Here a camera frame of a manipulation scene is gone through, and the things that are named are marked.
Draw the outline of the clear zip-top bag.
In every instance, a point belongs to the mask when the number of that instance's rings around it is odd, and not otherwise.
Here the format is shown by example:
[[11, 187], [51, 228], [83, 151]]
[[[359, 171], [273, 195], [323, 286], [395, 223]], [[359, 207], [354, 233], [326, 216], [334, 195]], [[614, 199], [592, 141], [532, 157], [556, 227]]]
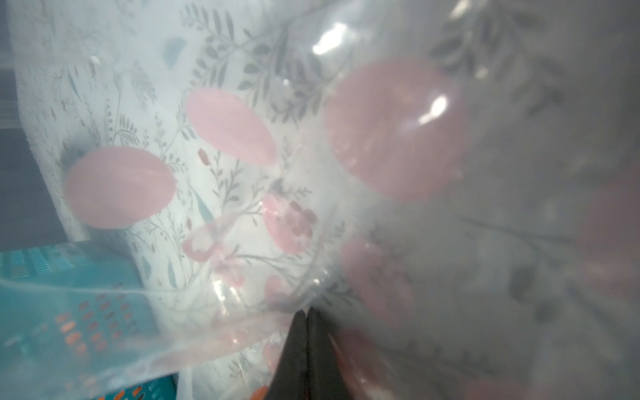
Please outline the clear zip-top bag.
[[639, 396], [636, 1], [4, 1], [66, 243], [175, 399], [328, 320], [354, 399]]

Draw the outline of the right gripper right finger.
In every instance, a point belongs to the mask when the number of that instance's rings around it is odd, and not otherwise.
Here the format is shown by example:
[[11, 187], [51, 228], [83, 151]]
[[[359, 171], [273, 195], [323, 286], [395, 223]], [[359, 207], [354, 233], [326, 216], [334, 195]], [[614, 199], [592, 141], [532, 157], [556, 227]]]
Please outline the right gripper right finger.
[[333, 348], [328, 322], [315, 308], [308, 310], [308, 398], [352, 400]]

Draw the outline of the small bag orange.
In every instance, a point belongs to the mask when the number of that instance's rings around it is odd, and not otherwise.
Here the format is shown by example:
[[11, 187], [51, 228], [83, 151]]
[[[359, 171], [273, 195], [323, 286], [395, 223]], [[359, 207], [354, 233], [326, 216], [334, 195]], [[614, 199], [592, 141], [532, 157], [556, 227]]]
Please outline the small bag orange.
[[269, 386], [262, 386], [255, 390], [250, 397], [250, 400], [264, 400], [268, 394]]

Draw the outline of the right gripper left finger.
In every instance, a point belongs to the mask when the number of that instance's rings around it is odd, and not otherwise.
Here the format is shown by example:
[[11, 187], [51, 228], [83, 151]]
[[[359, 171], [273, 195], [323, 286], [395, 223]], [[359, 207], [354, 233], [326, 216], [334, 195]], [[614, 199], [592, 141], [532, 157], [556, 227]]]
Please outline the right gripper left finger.
[[306, 313], [297, 311], [264, 400], [304, 400], [307, 397], [307, 347]]

